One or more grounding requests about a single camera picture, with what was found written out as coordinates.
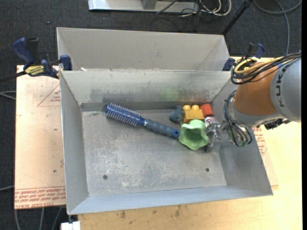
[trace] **black carpet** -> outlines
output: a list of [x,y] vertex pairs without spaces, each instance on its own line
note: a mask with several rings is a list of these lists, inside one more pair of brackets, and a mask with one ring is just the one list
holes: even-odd
[[[20,37],[39,37],[39,54],[57,59],[57,27],[100,28],[134,31],[163,31],[198,34],[221,34],[245,0],[232,0],[232,10],[224,17],[203,15],[179,18],[173,14],[150,12],[88,11],[88,0],[0,0],[0,79],[15,73],[15,66],[24,62],[12,50]],[[300,0],[277,0],[284,10],[294,7]],[[280,11],[273,0],[256,0],[262,8]],[[301,50],[302,6],[286,14],[269,14],[250,4],[228,31],[226,38],[230,55],[243,56],[249,43],[261,43],[264,57]],[[16,81],[0,83],[0,92],[16,90]],[[14,184],[15,101],[0,96],[0,188]],[[43,229],[51,229],[59,211],[46,208]],[[18,211],[22,230],[38,229],[41,209]],[[68,220],[62,210],[58,223]],[[13,210],[13,189],[0,191],[0,230],[17,229]]]

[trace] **clamp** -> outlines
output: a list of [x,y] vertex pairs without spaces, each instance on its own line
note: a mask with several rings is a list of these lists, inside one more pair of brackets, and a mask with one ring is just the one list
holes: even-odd
[[[26,42],[30,45],[29,48],[31,48],[32,54],[28,50]],[[34,64],[35,58],[33,55],[35,55],[35,51],[37,51],[37,45],[38,38],[26,41],[24,37],[18,39],[13,44],[15,54],[26,62],[24,65],[24,74],[28,74],[31,77],[46,76],[58,79],[59,71],[52,67],[52,64],[55,63],[62,64],[59,70],[72,70],[71,59],[68,55],[61,55],[59,60],[53,62],[43,59],[40,64]]]

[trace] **bin floor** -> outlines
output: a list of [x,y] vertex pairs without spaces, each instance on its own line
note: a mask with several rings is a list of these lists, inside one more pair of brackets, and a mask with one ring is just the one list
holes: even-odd
[[[170,110],[141,116],[180,129]],[[178,140],[132,127],[104,112],[82,112],[89,196],[226,185],[218,152],[192,151]]]

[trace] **blue hair brush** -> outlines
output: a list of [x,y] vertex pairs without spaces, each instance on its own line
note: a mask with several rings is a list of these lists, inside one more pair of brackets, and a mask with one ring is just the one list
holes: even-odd
[[105,113],[108,117],[116,119],[124,124],[129,124],[133,127],[137,125],[143,126],[147,129],[171,136],[173,138],[178,138],[180,134],[178,129],[165,126],[150,119],[145,119],[141,117],[140,113],[114,103],[107,105]]

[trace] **yellow toy block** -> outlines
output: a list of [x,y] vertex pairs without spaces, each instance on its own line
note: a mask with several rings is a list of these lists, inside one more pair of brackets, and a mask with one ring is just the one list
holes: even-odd
[[190,105],[185,105],[182,109],[184,111],[183,123],[188,124],[193,119],[204,120],[202,110],[198,105],[193,105],[192,107]]

